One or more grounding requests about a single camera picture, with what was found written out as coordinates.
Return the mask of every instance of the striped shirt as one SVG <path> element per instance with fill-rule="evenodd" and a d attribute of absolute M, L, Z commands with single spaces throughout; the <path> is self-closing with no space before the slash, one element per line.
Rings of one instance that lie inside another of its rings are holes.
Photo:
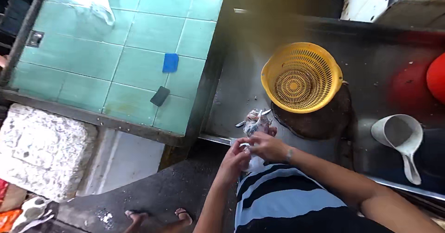
<path fill-rule="evenodd" d="M 359 217 L 296 167 L 270 164 L 243 178 L 237 189 L 235 233 L 373 232 L 391 230 Z"/>

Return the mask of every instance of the blue sponge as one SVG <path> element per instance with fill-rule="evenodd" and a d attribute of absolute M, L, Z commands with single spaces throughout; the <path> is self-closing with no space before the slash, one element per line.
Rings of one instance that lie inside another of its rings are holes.
<path fill-rule="evenodd" d="M 166 53 L 164 56 L 163 73 L 175 72 L 178 69 L 179 57 L 176 53 Z"/>

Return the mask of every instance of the bracelet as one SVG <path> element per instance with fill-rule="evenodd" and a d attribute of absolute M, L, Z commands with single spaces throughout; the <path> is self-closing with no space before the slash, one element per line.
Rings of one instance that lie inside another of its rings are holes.
<path fill-rule="evenodd" d="M 294 154 L 294 151 L 292 150 L 292 148 L 289 148 L 289 150 L 287 151 L 287 155 L 286 155 L 286 162 L 288 162 L 288 163 L 291 162 L 291 158 L 292 158 L 293 154 Z"/>

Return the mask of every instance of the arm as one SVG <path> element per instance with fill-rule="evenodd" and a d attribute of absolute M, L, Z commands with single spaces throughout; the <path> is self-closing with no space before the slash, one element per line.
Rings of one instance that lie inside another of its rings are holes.
<path fill-rule="evenodd" d="M 243 146 L 240 147 L 240 144 L 247 141 L 246 138 L 237 139 L 221 162 L 193 233 L 221 232 L 224 207 L 230 186 L 241 174 L 242 166 L 250 160 L 250 154 L 243 151 Z"/>
<path fill-rule="evenodd" d="M 403 197 L 363 175 L 290 147 L 264 133 L 255 133 L 250 143 L 257 144 L 251 147 L 252 153 L 270 161 L 289 160 L 290 164 L 329 187 L 348 206 L 360 208 L 367 218 L 395 233 L 444 232 Z"/>

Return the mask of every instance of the person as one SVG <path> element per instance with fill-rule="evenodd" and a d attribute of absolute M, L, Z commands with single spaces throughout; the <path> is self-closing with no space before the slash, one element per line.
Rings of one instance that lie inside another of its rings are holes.
<path fill-rule="evenodd" d="M 125 214 L 133 220 L 133 223 L 124 231 L 124 233 L 138 233 L 142 222 L 148 219 L 148 213 L 138 213 L 127 210 L 125 211 Z M 188 225 L 192 224 L 192 218 L 185 209 L 179 208 L 175 211 L 175 214 L 178 216 L 179 220 L 162 227 L 159 230 L 159 233 L 179 233 Z"/>
<path fill-rule="evenodd" d="M 243 143 L 251 145 L 248 150 Z M 251 153 L 279 164 L 239 178 Z M 221 232 L 227 195 L 237 179 L 235 233 L 444 232 L 389 188 L 256 132 L 237 139 L 226 153 L 194 233 Z"/>

